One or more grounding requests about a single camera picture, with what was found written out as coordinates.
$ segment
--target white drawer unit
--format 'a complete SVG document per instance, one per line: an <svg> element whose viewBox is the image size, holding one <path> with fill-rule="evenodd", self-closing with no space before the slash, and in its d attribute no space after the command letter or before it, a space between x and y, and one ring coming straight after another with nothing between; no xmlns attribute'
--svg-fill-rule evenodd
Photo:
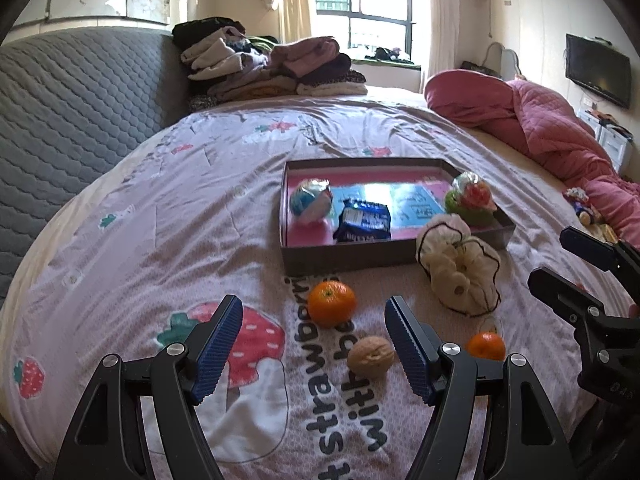
<svg viewBox="0 0 640 480"><path fill-rule="evenodd" d="M603 129L603 127L600 126L600 121L597 120L590 113L588 113L586 110L580 110L578 112L578 117L580 117L585 123L587 123L591 128L593 128L593 132L596 134L596 140L600 142L600 134Z"/></svg>
<svg viewBox="0 0 640 480"><path fill-rule="evenodd" d="M631 139L610 128L602 127L598 142L610 156L613 168L619 174L624 173L631 158Z"/></svg>

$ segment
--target screw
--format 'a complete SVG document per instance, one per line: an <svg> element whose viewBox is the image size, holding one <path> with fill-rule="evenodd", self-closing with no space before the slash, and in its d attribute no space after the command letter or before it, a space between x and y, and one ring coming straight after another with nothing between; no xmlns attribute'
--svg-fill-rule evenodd
<svg viewBox="0 0 640 480"><path fill-rule="evenodd" d="M460 347L455 343L444 343L444 345L442 345L442 351L448 355L458 355L460 353Z"/></svg>
<svg viewBox="0 0 640 480"><path fill-rule="evenodd" d="M118 356L114 354L109 354L107 355L107 357L105 357L102 360L102 366L104 366L105 368L111 368L112 366L116 365L117 362L118 362Z"/></svg>
<svg viewBox="0 0 640 480"><path fill-rule="evenodd" d="M513 354L511 356L511 362L516 366L524 366L525 364L527 364L527 360L525 359L524 355L520 354Z"/></svg>
<svg viewBox="0 0 640 480"><path fill-rule="evenodd" d="M184 352L184 345L182 343L172 343L166 348L166 352L173 356L180 355Z"/></svg>

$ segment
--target folded clothes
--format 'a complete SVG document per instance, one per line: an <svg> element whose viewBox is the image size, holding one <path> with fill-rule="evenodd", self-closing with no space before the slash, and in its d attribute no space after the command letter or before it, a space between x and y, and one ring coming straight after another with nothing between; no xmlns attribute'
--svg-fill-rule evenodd
<svg viewBox="0 0 640 480"><path fill-rule="evenodd" d="M306 38L296 43L274 47L269 67L283 66L300 78L334 60L339 53L340 45L331 36Z"/></svg>
<svg viewBox="0 0 640 480"><path fill-rule="evenodd" d="M243 68L242 56L247 56L247 54L233 54L232 56L225 57L225 59L216 65L207 66L195 74L189 74L188 77L194 81L203 81L240 72Z"/></svg>
<svg viewBox="0 0 640 480"><path fill-rule="evenodd" d="M213 44L200 54L193 63L192 70L200 70L207 66L215 66L223 59L235 54L236 51L226 46L225 40L218 38Z"/></svg>
<svg viewBox="0 0 640 480"><path fill-rule="evenodd" d="M220 30L222 27L229 26L235 27L241 34L245 33L242 23L235 22L231 18L224 18L223 16L178 23L178 25L174 27L174 30L172 30L174 45L180 50L185 50L203 38L206 38L209 34Z"/></svg>
<svg viewBox="0 0 640 480"><path fill-rule="evenodd" d="M367 78L364 77L357 70L347 70L347 73L344 75L341 75L340 77L319 79L318 81L313 83L305 83L301 79L300 82L306 86L322 86L322 85L328 85L332 83L363 83L364 84L367 82Z"/></svg>
<svg viewBox="0 0 640 480"><path fill-rule="evenodd" d="M193 63L198 56L204 54L204 52L220 38L223 40L240 41L244 40L244 34L235 27L219 28L216 32L212 32L198 43L191 45L180 54L180 59L185 64Z"/></svg>
<svg viewBox="0 0 640 480"><path fill-rule="evenodd" d="M253 90L247 90L232 101L249 101L252 99L265 99L267 97L281 97L285 95L295 95L296 90L288 90L279 86L263 86L261 88L254 88Z"/></svg>
<svg viewBox="0 0 640 480"><path fill-rule="evenodd" d="M227 92L219 92L218 94L216 94L216 99L219 102L233 101L233 100L236 100L238 96L241 96L247 92L259 90L261 88L271 88L271 89L277 88L277 89L287 91L289 94L295 94L296 85L297 85L297 82L295 79L292 79L290 77L286 77L283 75L279 75L279 76L271 77L268 79L254 81L253 83L249 83L241 87L234 88Z"/></svg>
<svg viewBox="0 0 640 480"><path fill-rule="evenodd" d="M209 110L217 104L218 101L208 95L194 95L189 99L189 111L194 114L203 110Z"/></svg>
<svg viewBox="0 0 640 480"><path fill-rule="evenodd" d="M221 77L215 77L213 79L207 79L204 81L194 81L193 79L189 79L189 95L197 96L197 95L206 95L207 90L211 88L211 86L223 82L226 79L226 75Z"/></svg>
<svg viewBox="0 0 640 480"><path fill-rule="evenodd" d="M269 38L264 38L260 36L248 36L249 41L251 41L251 46L254 47L258 52L261 53L269 53L273 50L273 48L278 44L277 42L271 41Z"/></svg>
<svg viewBox="0 0 640 480"><path fill-rule="evenodd" d="M302 76L300 82L305 85L325 84L332 79L346 76L350 69L351 58L344 53L340 53L335 59Z"/></svg>
<svg viewBox="0 0 640 480"><path fill-rule="evenodd" d="M256 80L265 80L271 78L271 70L266 69L269 58L263 54L247 54L245 52L234 54L242 59L242 69L233 75L227 77L223 82L215 84L209 88L207 94L216 96L216 94L224 93L234 88L238 88Z"/></svg>
<svg viewBox="0 0 640 480"><path fill-rule="evenodd" d="M343 81L340 83L329 83L325 85L309 86L300 83L296 88L299 95L311 95L314 97L324 97L331 95L367 95L369 91L364 83L354 83Z"/></svg>
<svg viewBox="0 0 640 480"><path fill-rule="evenodd" d="M239 41L226 40L225 43L226 46L232 48L234 52L251 52L251 47L253 46L247 38Z"/></svg>

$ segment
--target television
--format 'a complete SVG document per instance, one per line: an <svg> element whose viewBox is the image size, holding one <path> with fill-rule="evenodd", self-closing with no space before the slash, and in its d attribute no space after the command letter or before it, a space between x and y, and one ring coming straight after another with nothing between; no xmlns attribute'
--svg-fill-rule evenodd
<svg viewBox="0 0 640 480"><path fill-rule="evenodd" d="M566 76L627 110L631 106L631 62L594 40L566 35Z"/></svg>

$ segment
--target orange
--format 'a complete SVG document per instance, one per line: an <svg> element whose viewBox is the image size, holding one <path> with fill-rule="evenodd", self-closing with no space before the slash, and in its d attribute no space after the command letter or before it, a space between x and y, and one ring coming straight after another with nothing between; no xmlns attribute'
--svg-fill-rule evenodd
<svg viewBox="0 0 640 480"><path fill-rule="evenodd" d="M332 328L351 319L356 295L342 282L318 283L309 293L306 308L316 325Z"/></svg>
<svg viewBox="0 0 640 480"><path fill-rule="evenodd" d="M507 349L502 338L494 332L481 332L466 344L466 351L473 357L504 361Z"/></svg>

